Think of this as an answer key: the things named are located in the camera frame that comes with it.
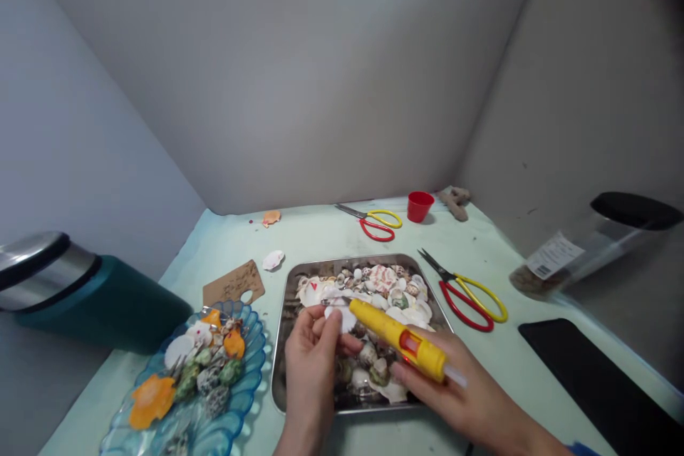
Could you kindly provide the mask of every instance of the white wall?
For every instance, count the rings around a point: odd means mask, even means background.
[[[522,3],[57,1],[219,214],[446,185]]]
[[[58,229],[159,278],[204,206],[54,0],[0,0],[0,244]],[[107,351],[0,313],[0,445],[32,455]]]
[[[457,176],[523,254],[598,193],[684,209],[670,0],[529,0]],[[684,390],[684,227],[568,289]]]

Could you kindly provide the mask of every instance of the stainless steel tray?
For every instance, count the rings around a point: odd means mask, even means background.
[[[437,331],[451,331],[453,329],[447,321],[441,305],[436,300],[430,284],[428,283],[423,270],[418,263],[408,255],[404,254],[383,254],[373,256],[360,256],[352,259],[337,259],[337,260],[323,260],[316,262],[308,262],[306,264],[299,264],[295,266],[287,275],[287,282],[285,284],[285,293],[283,295],[283,304],[281,306],[280,324],[278,326],[278,334],[276,336],[276,355],[273,363],[273,370],[271,372],[271,394],[273,401],[282,413],[286,408],[286,391],[285,391],[285,341],[290,335],[294,326],[297,313],[301,307],[299,300],[296,297],[297,284],[300,276],[337,276],[342,269],[354,269],[358,266],[375,266],[375,265],[390,266],[394,264],[401,265],[411,274],[419,274],[425,284],[427,285],[427,304],[432,309],[432,320],[430,325]],[[335,397],[335,409],[339,415],[348,415],[351,413],[371,413],[380,410],[402,410],[406,408],[415,408],[420,405],[420,401],[409,394],[409,401],[407,403],[390,404],[384,397],[375,394],[368,398],[357,398],[351,394],[338,394]]]

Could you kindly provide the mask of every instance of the kraft paper tag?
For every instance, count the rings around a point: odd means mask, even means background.
[[[259,270],[254,260],[233,269],[228,274],[215,279],[202,289],[202,300],[211,306],[218,301],[239,301],[242,294],[252,291],[252,297],[245,304],[252,304],[266,293],[261,282]]]

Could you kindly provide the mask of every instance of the small orange shell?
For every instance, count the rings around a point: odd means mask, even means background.
[[[269,210],[264,214],[264,220],[261,221],[261,224],[268,228],[270,224],[276,224],[278,221],[280,221],[280,211]]]
[[[152,425],[154,419],[162,419],[173,406],[173,378],[159,378],[152,374],[142,385],[133,391],[135,399],[130,411],[130,426],[135,430],[144,430]]]
[[[241,360],[244,356],[244,339],[240,335],[239,328],[233,329],[223,339],[223,347],[230,358]]]
[[[214,326],[221,327],[221,312],[216,309],[212,309],[206,317],[202,319],[202,322],[207,324],[213,324]]]

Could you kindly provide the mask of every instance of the blue glass plate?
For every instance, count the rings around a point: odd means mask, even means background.
[[[233,440],[240,434],[244,417],[254,402],[254,391],[261,382],[261,368],[266,361],[266,337],[259,314],[242,301],[215,303],[212,308],[225,313],[226,317],[241,318],[243,321],[244,372],[230,387],[226,413],[214,420],[206,419],[203,415],[204,398],[196,397],[188,403],[174,405],[171,411],[163,419],[155,421],[150,429],[136,431],[128,423],[134,402],[131,394],[152,374],[165,370],[166,348],[174,338],[185,334],[187,329],[200,319],[200,314],[194,313],[164,341],[157,354],[150,358],[145,370],[135,379],[135,386],[126,394],[121,408],[112,419],[109,433],[100,444],[101,456],[160,455],[169,440],[184,431],[188,433],[189,456],[226,456],[230,453]]]

